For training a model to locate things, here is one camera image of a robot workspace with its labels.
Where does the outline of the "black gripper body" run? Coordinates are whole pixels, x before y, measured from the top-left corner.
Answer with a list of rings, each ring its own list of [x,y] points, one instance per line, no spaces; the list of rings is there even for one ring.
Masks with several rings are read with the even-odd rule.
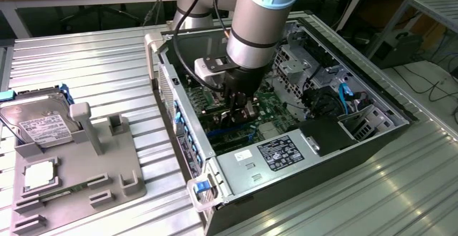
[[[255,69],[238,67],[226,71],[224,75],[224,94],[231,96],[234,93],[243,93],[246,97],[252,97],[260,87],[260,83],[267,68]]]

